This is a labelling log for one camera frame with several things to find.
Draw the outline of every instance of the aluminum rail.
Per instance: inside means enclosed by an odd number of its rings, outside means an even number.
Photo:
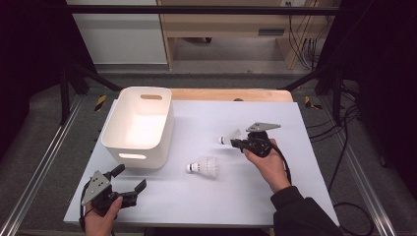
[[[72,105],[72,111],[69,118],[67,119],[67,122],[60,126],[56,132],[55,137],[50,143],[46,153],[44,154],[42,160],[31,176],[31,179],[25,188],[25,191],[22,193],[21,198],[15,205],[15,208],[7,218],[6,222],[1,227],[1,236],[14,236],[18,232],[19,226],[21,225],[26,213],[28,212],[30,205],[33,202],[33,199],[36,196],[36,193],[39,190],[59,148],[64,142],[64,139],[68,134],[68,131],[70,130],[78,111],[80,110],[80,106],[83,100],[83,95],[76,95]]]
[[[328,117],[332,117],[331,115],[331,105],[328,99],[323,99],[321,97],[321,102],[324,105],[324,109],[328,114]],[[340,144],[343,146],[344,140],[346,135],[344,131],[340,131],[337,133],[338,140]],[[345,153],[347,165],[352,172],[352,176],[358,185],[358,189],[361,192],[362,198],[364,199],[365,204],[368,207],[368,210],[374,219],[375,226],[380,231],[380,235],[382,236],[395,236],[395,230],[392,227],[392,224],[387,216],[386,211],[384,210],[383,205],[380,202],[380,199],[377,196],[374,188],[371,185],[368,177],[366,176],[364,170],[362,169],[356,155],[350,146],[347,143],[346,153]]]

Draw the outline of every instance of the wooden cabinet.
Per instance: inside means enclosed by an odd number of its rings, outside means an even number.
[[[262,6],[279,7],[281,0],[157,0],[166,6]],[[306,0],[303,6],[331,6],[332,0]],[[297,62],[305,38],[326,36],[331,24],[326,17],[273,15],[160,15],[168,66],[172,68],[178,37],[275,37],[288,69]],[[289,43],[289,32],[292,46]]]

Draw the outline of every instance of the white tabletop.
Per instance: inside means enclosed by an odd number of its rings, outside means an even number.
[[[273,226],[275,209],[268,184],[239,149],[218,143],[219,137],[235,129],[244,132],[255,122],[264,122],[281,125],[268,135],[286,157],[293,185],[339,224],[297,103],[174,100],[172,104],[175,124],[165,165],[157,170],[126,169],[111,181],[119,193],[133,191],[143,179],[148,182],[138,205],[121,209],[116,221],[141,226]],[[205,156],[217,157],[220,173],[215,180],[185,170],[188,163]],[[105,173],[117,165],[98,139],[65,222],[78,223],[81,192],[93,172]]]

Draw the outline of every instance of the bin handle hole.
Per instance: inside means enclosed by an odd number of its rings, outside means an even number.
[[[153,94],[142,94],[141,99],[162,100],[162,96]]]
[[[129,153],[119,153],[119,156],[122,158],[129,158],[129,159],[146,159],[145,155],[141,154],[129,154]]]

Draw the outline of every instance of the white plastic bin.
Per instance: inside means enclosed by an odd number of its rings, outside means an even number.
[[[160,168],[174,128],[168,88],[130,87],[120,92],[101,141],[127,168]]]

